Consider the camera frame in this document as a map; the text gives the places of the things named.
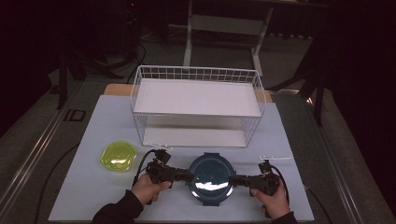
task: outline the dark background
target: dark background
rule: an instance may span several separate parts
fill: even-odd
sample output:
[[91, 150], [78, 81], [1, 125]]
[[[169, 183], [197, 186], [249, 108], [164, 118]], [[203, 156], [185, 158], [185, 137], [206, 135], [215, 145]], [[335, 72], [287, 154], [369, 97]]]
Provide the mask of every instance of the dark background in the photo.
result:
[[[167, 23], [186, 23], [187, 1], [144, 2], [137, 3], [139, 20], [164, 39]], [[197, 7], [203, 12], [208, 8], [232, 11]], [[246, 5], [245, 10], [251, 12], [248, 17], [260, 17], [262, 8]], [[247, 15], [243, 11], [236, 16]], [[326, 87], [394, 214], [395, 12], [391, 0], [334, 1], [330, 10], [280, 6], [268, 29], [285, 38], [314, 37], [296, 76], [308, 70], [326, 73]], [[59, 66], [61, 43], [67, 40], [87, 56], [103, 60], [107, 52], [120, 50], [120, 38], [107, 34], [121, 35], [124, 22], [121, 1], [96, 5], [88, 0], [2, 1], [0, 136], [51, 88], [48, 73]]]

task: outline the black cable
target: black cable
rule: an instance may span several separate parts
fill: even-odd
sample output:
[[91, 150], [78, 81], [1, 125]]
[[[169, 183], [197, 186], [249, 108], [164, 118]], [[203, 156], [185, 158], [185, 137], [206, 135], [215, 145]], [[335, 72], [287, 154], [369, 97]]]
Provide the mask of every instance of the black cable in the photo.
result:
[[134, 73], [136, 72], [137, 68], [138, 68], [140, 65], [143, 64], [143, 60], [145, 60], [145, 58], [146, 58], [146, 52], [147, 52], [147, 51], [146, 51], [146, 48], [145, 48], [143, 45], [141, 45], [140, 43], [139, 43], [139, 46], [143, 49], [143, 56], [142, 56], [141, 60], [139, 60], [139, 56], [138, 56], [138, 54], [136, 53], [136, 59], [137, 59], [138, 64], [137, 64], [137, 66], [134, 68], [134, 70], [131, 72], [131, 74], [128, 76], [128, 78], [126, 79], [126, 84], [129, 84], [129, 80], [130, 80], [131, 77], [134, 75]]
[[120, 62], [117, 63], [111, 63], [111, 64], [103, 64], [102, 66], [106, 69], [109, 70], [114, 70], [116, 68], [121, 68], [123, 66], [126, 66], [129, 63], [133, 63], [134, 62], [134, 55], [131, 53], [128, 53], [128, 55]]
[[75, 54], [78, 56], [78, 58], [83, 61], [85, 64], [87, 64], [89, 67], [96, 69], [97, 71], [99, 71], [100, 73], [102, 73], [103, 75], [110, 77], [110, 78], [117, 78], [117, 79], [123, 79], [123, 77], [118, 76], [114, 73], [112, 73], [111, 71], [109, 71], [108, 69], [104, 68], [101, 64], [99, 64], [98, 62], [88, 58], [87, 56], [85, 56], [84, 54], [82, 54], [81, 52], [75, 50]]
[[114, 73], [122, 72], [122, 71], [128, 69], [129, 67], [131, 67], [132, 64], [134, 64], [134, 62], [129, 63], [128, 65], [126, 65], [125, 67], [121, 68], [120, 70], [115, 71]]
[[288, 204], [290, 204], [289, 190], [288, 190], [288, 186], [286, 185], [285, 178], [283, 178], [283, 175], [275, 166], [270, 165], [270, 167], [276, 170], [277, 174], [279, 175], [279, 178], [283, 181], [283, 186], [285, 187], [285, 191], [286, 191], [286, 199], [288, 200]]
[[53, 166], [52, 166], [52, 169], [49, 171], [49, 174], [48, 174], [48, 176], [47, 176], [47, 179], [46, 179], [46, 181], [44, 182], [44, 186], [43, 186], [43, 188], [41, 189], [41, 192], [40, 192], [40, 198], [39, 198], [39, 200], [38, 200], [37, 209], [35, 210], [35, 222], [34, 222], [35, 224], [36, 224], [37, 221], [38, 221], [38, 215], [39, 215], [39, 213], [40, 213], [41, 202], [43, 201], [44, 192], [45, 192], [45, 190], [46, 190], [46, 186], [47, 186], [47, 184], [48, 184], [48, 182], [49, 182], [49, 180], [50, 180], [50, 177], [51, 177], [53, 171], [54, 171], [55, 168], [58, 166], [59, 162], [61, 162], [61, 160], [63, 160], [64, 157], [65, 157], [67, 154], [69, 154], [71, 151], [73, 151], [73, 150], [74, 150], [76, 147], [78, 147], [78, 146], [79, 146], [79, 143], [76, 144], [75, 146], [71, 147], [69, 150], [67, 150], [67, 151], [62, 155], [62, 157], [61, 157], [59, 160], [56, 161], [55, 165], [53, 165]]
[[142, 161], [141, 161], [140, 164], [139, 164], [139, 168], [137, 168], [136, 175], [134, 176], [134, 183], [132, 184], [132, 186], [133, 186], [133, 185], [137, 182], [137, 180], [139, 179], [140, 173], [142, 173], [142, 171], [146, 170], [146, 168], [145, 168], [144, 170], [141, 170], [141, 169], [142, 169], [142, 166], [143, 166], [143, 162], [145, 162], [145, 160], [146, 160], [146, 157], [147, 157], [151, 152], [155, 152], [155, 151], [156, 151], [155, 149], [151, 149], [150, 151], [146, 152], [146, 154], [143, 156], [143, 159], [142, 159]]
[[326, 216], [326, 218], [329, 220], [329, 223], [332, 224], [332, 219], [330, 218], [329, 214], [327, 213], [326, 209], [324, 208], [323, 204], [320, 202], [319, 198], [317, 197], [317, 195], [314, 193], [314, 191], [312, 191], [311, 188], [309, 188], [305, 183], [303, 183], [303, 185], [306, 187], [306, 189], [312, 194], [312, 196], [314, 196], [315, 200], [317, 200], [320, 208], [323, 210], [324, 215]]

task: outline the wire basket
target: wire basket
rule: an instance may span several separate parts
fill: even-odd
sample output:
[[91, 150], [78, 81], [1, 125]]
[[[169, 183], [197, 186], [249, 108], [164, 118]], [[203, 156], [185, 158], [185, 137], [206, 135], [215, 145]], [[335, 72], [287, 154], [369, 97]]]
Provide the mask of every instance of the wire basket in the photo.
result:
[[[165, 91], [161, 91], [159, 88], [152, 88], [150, 90], [147, 90], [147, 88], [145, 88], [144, 92], [142, 92], [142, 89], [145, 87], [145, 82], [149, 80], [153, 80], [154, 82], [165, 82], [164, 84], [170, 82], [176, 83], [178, 87], [186, 87], [191, 84], [193, 85], [193, 87], [202, 86], [202, 90], [204, 91], [202, 91], [201, 93], [204, 94], [208, 94], [207, 92], [210, 92], [210, 90], [213, 90], [213, 92], [220, 91], [220, 94], [213, 94], [205, 99], [207, 101], [212, 101], [212, 98], [215, 98], [216, 100], [216, 97], [218, 97], [220, 101], [227, 101], [229, 105], [231, 105], [231, 103], [233, 102], [227, 100], [226, 97], [220, 98], [219, 95], [227, 94], [228, 96], [228, 94], [233, 95], [236, 93], [234, 91], [223, 91], [221, 88], [223, 88], [224, 86], [226, 88], [236, 88], [227, 90], [239, 90], [238, 88], [249, 87], [252, 94], [249, 95], [249, 99], [241, 99], [237, 101], [241, 103], [240, 105], [236, 102], [236, 105], [229, 106], [230, 109], [221, 108], [223, 109], [222, 111], [227, 111], [223, 114], [221, 112], [218, 114], [206, 114], [205, 112], [195, 113], [195, 111], [189, 111], [186, 113], [179, 113], [178, 111], [165, 111], [162, 113], [146, 111], [145, 113], [142, 113], [138, 109], [139, 100], [141, 103], [142, 101], [144, 101], [142, 99], [148, 99], [144, 98], [143, 96], [146, 96], [151, 92], [151, 94], [153, 94], [158, 100], [162, 101], [163, 99], [166, 100], [166, 93], [168, 91], [174, 91], [168, 89], [166, 89]], [[188, 91], [183, 91], [183, 93], [181, 91], [177, 94], [177, 97], [179, 97], [179, 94], [186, 94], [186, 97], [193, 98], [185, 92]], [[239, 99], [240, 97], [239, 95], [234, 95], [233, 98]], [[184, 101], [183, 98], [180, 99], [176, 100], [176, 102], [181, 103], [181, 101]], [[199, 104], [194, 102], [193, 99], [191, 102], [193, 105], [186, 105], [187, 109], [195, 107], [195, 104]], [[254, 106], [257, 107], [257, 116], [241, 116], [239, 114], [233, 114], [232, 112], [228, 113], [230, 110], [232, 111], [236, 108], [243, 110], [246, 107], [243, 106], [245, 101], [254, 101]], [[222, 103], [223, 102], [220, 102], [218, 104], [214, 103], [212, 105], [216, 105], [215, 107], [222, 107]], [[166, 105], [165, 110], [168, 108], [173, 108], [174, 104], [176, 103], [173, 103], [169, 106]], [[141, 65], [137, 68], [134, 85], [131, 92], [131, 110], [133, 112], [135, 126], [139, 138], [142, 144], [145, 146], [149, 144], [161, 144], [174, 147], [247, 147], [262, 118], [262, 115], [264, 114], [265, 104], [266, 99], [259, 73], [255, 70], [244, 69]], [[179, 126], [183, 129], [190, 125], [191, 130], [188, 130], [188, 132], [191, 132], [192, 136], [184, 135], [184, 138], [193, 138], [197, 137], [197, 134], [201, 134], [202, 136], [198, 136], [199, 139], [196, 140], [196, 142], [200, 142], [201, 144], [197, 144], [196, 142], [175, 142], [174, 140], [176, 139], [181, 140], [180, 135], [186, 134], [187, 132], [185, 132], [185, 130], [181, 130], [181, 132], [172, 133], [174, 129], [170, 129], [170, 127], [167, 127], [168, 130], [166, 132], [159, 132], [157, 133], [157, 135], [164, 135], [165, 133], [170, 134], [171, 136], [168, 136], [168, 140], [169, 138], [172, 138], [171, 141], [161, 139], [160, 136], [154, 136], [152, 141], [146, 139], [148, 132], [151, 133], [151, 129], [150, 131], [148, 131], [148, 127], [152, 127], [152, 119], [156, 119], [156, 122], [160, 122], [161, 124], [159, 126], [169, 125], [172, 126], [172, 128]], [[241, 136], [243, 137], [243, 143], [235, 143], [235, 141], [233, 141], [234, 139], [239, 138], [238, 136], [233, 136], [233, 131], [236, 129], [238, 129], [238, 132], [242, 133]]]

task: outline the white paper sheet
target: white paper sheet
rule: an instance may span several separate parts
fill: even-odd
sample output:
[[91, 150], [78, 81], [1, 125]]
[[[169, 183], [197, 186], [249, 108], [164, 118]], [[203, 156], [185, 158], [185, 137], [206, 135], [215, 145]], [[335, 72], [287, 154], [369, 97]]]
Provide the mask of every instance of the white paper sheet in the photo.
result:
[[143, 78], [134, 112], [250, 117], [261, 116], [249, 83]]
[[[143, 147], [134, 127], [129, 97], [101, 96], [92, 114], [58, 198], [50, 221], [88, 221], [107, 203], [116, 203], [133, 178], [143, 155], [152, 147]], [[132, 169], [117, 173], [107, 170], [99, 158], [114, 141], [128, 141], [138, 154]], [[204, 152], [218, 152], [238, 175], [258, 175], [260, 156], [292, 156], [290, 145], [275, 104], [267, 104], [264, 116], [247, 148], [177, 147], [168, 165], [189, 168]], [[272, 161], [285, 177], [290, 191], [290, 208], [298, 220], [313, 220], [302, 180], [294, 160]], [[237, 187], [219, 207], [203, 207], [183, 182], [175, 182], [161, 193], [159, 201], [145, 206], [138, 218], [142, 222], [257, 222], [266, 220], [261, 203], [248, 196], [248, 188]]]

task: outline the yellow bowl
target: yellow bowl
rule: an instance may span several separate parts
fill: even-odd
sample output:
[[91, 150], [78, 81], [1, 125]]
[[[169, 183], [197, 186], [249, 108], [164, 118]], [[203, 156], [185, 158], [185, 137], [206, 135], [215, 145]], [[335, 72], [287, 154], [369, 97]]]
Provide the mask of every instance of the yellow bowl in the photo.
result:
[[108, 145], [100, 162], [109, 170], [127, 171], [136, 157], [134, 146], [128, 142], [114, 142]]

